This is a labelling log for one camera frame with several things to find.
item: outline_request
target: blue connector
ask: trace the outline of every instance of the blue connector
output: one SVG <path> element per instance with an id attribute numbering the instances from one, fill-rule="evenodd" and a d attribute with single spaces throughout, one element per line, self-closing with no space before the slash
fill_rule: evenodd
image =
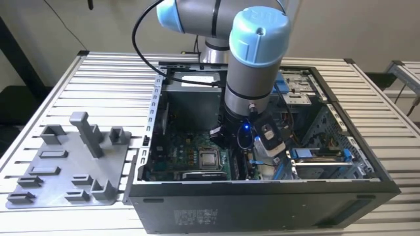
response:
<path id="1" fill-rule="evenodd" d="M 282 72 L 278 73 L 276 84 L 279 86 L 280 93 L 287 94 L 290 92 L 290 86 L 288 86 L 287 82 L 284 81 L 284 77 L 283 77 Z M 272 90 L 272 93 L 278 94 L 278 91 L 275 88 Z"/>
<path id="2" fill-rule="evenodd" d="M 343 153 L 344 153 L 344 162 L 351 162 L 351 160 L 352 160 L 352 153 L 351 153 L 351 151 L 346 148 L 343 150 Z"/>
<path id="3" fill-rule="evenodd" d="M 266 163 L 262 161 L 256 161 L 256 160 L 250 160 L 251 164 L 256 164 L 256 165 L 264 165 Z"/>

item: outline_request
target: wall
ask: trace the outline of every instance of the wall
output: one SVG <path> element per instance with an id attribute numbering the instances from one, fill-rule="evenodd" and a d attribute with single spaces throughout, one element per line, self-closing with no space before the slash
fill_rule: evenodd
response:
<path id="1" fill-rule="evenodd" d="M 418 0 L 303 0 L 290 56 L 354 58 L 372 72 L 420 60 L 419 8 Z"/>
<path id="2" fill-rule="evenodd" d="M 151 0 L 48 0 L 68 28 L 91 51 L 134 52 L 131 31 Z M 68 33 L 43 0 L 0 0 L 0 15 L 43 79 L 54 85 L 82 45 Z M 194 48 L 194 35 L 164 29 L 156 11 L 138 34 L 144 52 L 179 53 Z"/>
<path id="3" fill-rule="evenodd" d="M 132 26 L 152 0 L 95 0 L 94 11 L 86 0 L 48 2 L 90 50 L 134 52 Z M 394 59 L 420 60 L 419 7 L 416 0 L 302 0 L 287 56 L 354 58 L 366 71 L 384 71 Z M 0 15 L 42 79 L 54 85 L 83 49 L 79 42 L 43 0 L 0 0 Z M 151 12 L 138 38 L 146 52 L 191 51 L 194 40 L 162 28 Z M 0 88 L 22 84 L 3 61 L 0 55 L 0 70 L 10 74 Z"/>
<path id="4" fill-rule="evenodd" d="M 11 63 L 8 62 L 2 50 L 0 50 L 0 92 L 7 86 L 23 85 L 22 81 Z"/>

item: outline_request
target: aluminum profile table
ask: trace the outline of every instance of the aluminum profile table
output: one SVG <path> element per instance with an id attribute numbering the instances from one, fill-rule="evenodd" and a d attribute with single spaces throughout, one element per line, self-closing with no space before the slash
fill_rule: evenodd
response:
<path id="1" fill-rule="evenodd" d="M 198 60 L 192 55 L 147 55 L 159 61 Z M 420 235 L 420 130 L 354 63 L 343 59 L 284 58 L 283 65 L 315 66 L 348 112 L 382 164 L 402 188 L 402 194 L 344 230 L 230 233 L 211 235 Z M 16 141 L 0 159 L 0 233 L 20 235 L 146 235 L 134 207 L 124 206 L 123 192 L 131 160 L 142 146 L 155 72 L 135 54 L 96 53 L 78 56 Z M 90 122 L 103 130 L 123 126 L 132 132 L 112 206 L 18 209 L 6 208 L 7 195 L 27 170 L 43 140 L 43 126 L 60 124 L 75 131 L 68 119 L 87 111 Z"/>
<path id="2" fill-rule="evenodd" d="M 394 60 L 387 73 L 392 73 L 420 96 L 420 62 Z"/>

